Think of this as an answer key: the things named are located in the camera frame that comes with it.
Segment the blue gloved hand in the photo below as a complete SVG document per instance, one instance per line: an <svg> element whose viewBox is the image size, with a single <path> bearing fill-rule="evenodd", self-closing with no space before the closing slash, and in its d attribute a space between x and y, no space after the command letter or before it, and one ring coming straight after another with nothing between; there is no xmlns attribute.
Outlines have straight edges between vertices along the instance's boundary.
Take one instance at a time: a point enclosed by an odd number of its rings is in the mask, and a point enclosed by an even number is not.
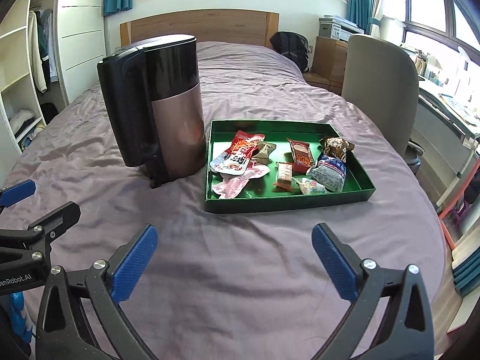
<svg viewBox="0 0 480 360"><path fill-rule="evenodd" d="M22 292L15 292L9 295L9 317L13 332L26 344L32 340L33 323L25 306Z"/></svg>

